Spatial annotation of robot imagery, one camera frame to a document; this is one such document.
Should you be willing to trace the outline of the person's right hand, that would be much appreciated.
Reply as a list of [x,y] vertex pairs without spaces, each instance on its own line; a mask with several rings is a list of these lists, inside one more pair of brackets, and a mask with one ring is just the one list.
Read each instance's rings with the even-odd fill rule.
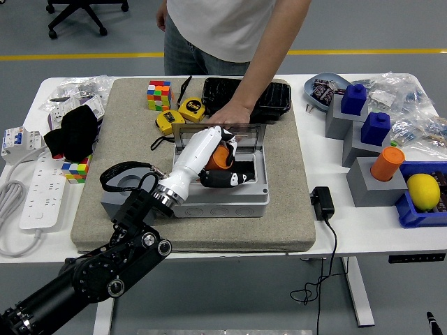
[[156,25],[162,31],[166,31],[166,21],[168,17],[167,0],[163,0],[156,12]]

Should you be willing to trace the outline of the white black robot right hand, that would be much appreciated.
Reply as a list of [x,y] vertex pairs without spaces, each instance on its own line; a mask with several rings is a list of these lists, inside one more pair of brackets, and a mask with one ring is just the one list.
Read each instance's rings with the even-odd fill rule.
[[440,326],[438,325],[434,315],[430,311],[428,311],[426,315],[427,315],[427,321],[430,326],[431,335],[443,335],[443,332]]

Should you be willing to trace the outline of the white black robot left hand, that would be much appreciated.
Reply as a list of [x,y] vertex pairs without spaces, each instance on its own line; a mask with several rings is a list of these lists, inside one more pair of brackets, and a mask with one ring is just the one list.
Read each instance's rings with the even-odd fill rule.
[[228,150],[225,163],[231,166],[237,149],[235,136],[222,126],[203,129],[189,140],[168,177],[158,182],[154,197],[163,202],[182,204],[189,196],[190,183],[197,179],[208,188],[232,188],[252,180],[253,173],[205,169],[222,141],[227,143]]

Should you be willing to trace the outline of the person's left hand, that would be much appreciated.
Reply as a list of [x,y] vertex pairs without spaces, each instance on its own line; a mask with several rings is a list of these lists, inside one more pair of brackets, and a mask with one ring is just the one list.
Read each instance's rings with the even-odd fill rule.
[[252,111],[252,105],[230,101],[215,112],[207,122],[211,124],[248,124]]

